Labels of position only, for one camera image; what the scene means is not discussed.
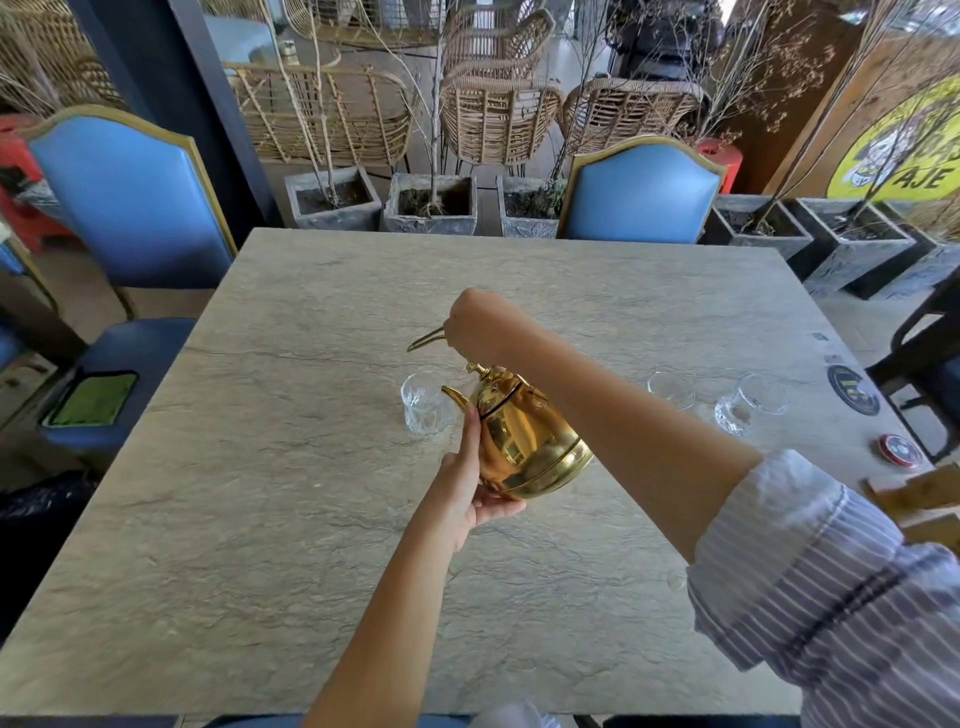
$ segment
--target marble tabletop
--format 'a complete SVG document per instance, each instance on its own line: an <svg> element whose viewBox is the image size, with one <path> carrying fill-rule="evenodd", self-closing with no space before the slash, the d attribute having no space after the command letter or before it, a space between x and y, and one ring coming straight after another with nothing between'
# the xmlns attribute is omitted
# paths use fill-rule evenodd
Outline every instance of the marble tabletop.
<svg viewBox="0 0 960 728"><path fill-rule="evenodd" d="M0 711L305 710L457 437L409 433L398 388L469 382L442 344L404 349L471 285L631 381L689 376L704 418L775 376L792 406L752 442L895 472L871 445L899 420L834 395L826 360L861 370L774 251L257 230L0 651ZM592 463L454 558L424 710L796 712L693 631L683 574Z"/></svg>

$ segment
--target planter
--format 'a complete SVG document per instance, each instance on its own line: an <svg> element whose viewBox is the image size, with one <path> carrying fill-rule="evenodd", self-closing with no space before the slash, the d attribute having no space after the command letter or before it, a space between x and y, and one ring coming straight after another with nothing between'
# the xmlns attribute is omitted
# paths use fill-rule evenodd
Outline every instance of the planter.
<svg viewBox="0 0 960 728"><path fill-rule="evenodd" d="M824 296L874 270L913 245L913 238L867 205L857 228L863 239L840 237L828 224L831 216L849 212L859 200L801 198L787 203L813 242L794 255L790 267L811 296Z"/></svg>
<svg viewBox="0 0 960 728"><path fill-rule="evenodd" d="M326 182L326 172L321 172L320 179ZM333 183L337 187L337 194L341 194L342 188L347 193L354 193L349 201L355 204L344 205L337 209L316 211L307 206L316 207L316 200L323 194L317 182L317 175L313 172L292 175L284 178L283 181L287 187L287 197L290 199L290 208L293 210L294 222L298 228L321 231L376 230L383 204L373 185L370 184L370 178L367 177L363 167L333 170Z"/></svg>
<svg viewBox="0 0 960 728"><path fill-rule="evenodd" d="M557 237L560 219L542 217L510 217L504 195L513 192L536 192L548 184L547 180L529 177L496 177L496 204L500 213L500 234L504 237Z"/></svg>
<svg viewBox="0 0 960 728"><path fill-rule="evenodd" d="M770 201L767 195L717 195L710 206L710 214L701 242L705 245L734 245L744 248L775 248L784 260L799 253L813 242L813 236L804 230L797 218L777 202L767 215L767 222L776 235L737 232L724 213L753 213Z"/></svg>
<svg viewBox="0 0 960 728"><path fill-rule="evenodd" d="M390 180L390 197L383 210L381 226L388 232L428 232L435 235L473 235L477 227L477 180L474 177L440 175L437 189L444 197L455 198L467 214L420 217L400 214L400 197L407 190L430 191L430 175L395 174Z"/></svg>
<svg viewBox="0 0 960 728"><path fill-rule="evenodd" d="M928 235L900 216L910 205L876 205L898 228L910 234L914 244L855 280L847 286L848 291L868 301L912 296L932 288L960 266L960 243Z"/></svg>

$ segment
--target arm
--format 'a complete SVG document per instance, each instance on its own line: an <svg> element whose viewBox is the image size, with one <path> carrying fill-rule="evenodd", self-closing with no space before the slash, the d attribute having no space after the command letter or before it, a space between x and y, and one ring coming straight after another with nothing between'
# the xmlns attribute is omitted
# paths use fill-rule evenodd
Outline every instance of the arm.
<svg viewBox="0 0 960 728"><path fill-rule="evenodd" d="M444 456L305 728L416 724L450 559L472 528L525 505L477 492L479 445L480 419L471 409L460 452Z"/></svg>
<svg viewBox="0 0 960 728"><path fill-rule="evenodd" d="M470 361L503 366L546 392L687 561L727 496L762 460L579 353L495 293L469 289L444 323Z"/></svg>
<svg viewBox="0 0 960 728"><path fill-rule="evenodd" d="M697 631L804 689L804 725L955 725L960 567L804 460L743 443L469 290L444 324L472 361L543 389L691 562Z"/></svg>

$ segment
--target empty glass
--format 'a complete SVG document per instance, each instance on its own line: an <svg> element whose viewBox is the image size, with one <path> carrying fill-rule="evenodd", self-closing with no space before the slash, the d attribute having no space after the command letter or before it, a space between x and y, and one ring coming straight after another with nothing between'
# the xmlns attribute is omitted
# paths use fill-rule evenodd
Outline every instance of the empty glass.
<svg viewBox="0 0 960 728"><path fill-rule="evenodd" d="M743 436L757 418L782 415L788 406L786 390L765 375L746 375L732 394L720 398L713 409L717 424L731 435Z"/></svg>
<svg viewBox="0 0 960 728"><path fill-rule="evenodd" d="M434 435L462 419L453 400L441 392L443 383L428 372L411 374L400 386L403 419L411 432Z"/></svg>
<svg viewBox="0 0 960 728"><path fill-rule="evenodd" d="M673 372L653 372L647 379L647 391L677 409L689 409L697 400L690 380Z"/></svg>

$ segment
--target striped shirt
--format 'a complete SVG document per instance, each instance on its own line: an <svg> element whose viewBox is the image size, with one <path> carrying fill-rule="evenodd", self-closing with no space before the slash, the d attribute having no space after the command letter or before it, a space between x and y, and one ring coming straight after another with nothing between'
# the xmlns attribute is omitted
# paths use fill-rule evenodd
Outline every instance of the striped shirt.
<svg viewBox="0 0 960 728"><path fill-rule="evenodd" d="M960 567L797 452L731 493L687 570L696 629L804 691L804 726L960 725Z"/></svg>

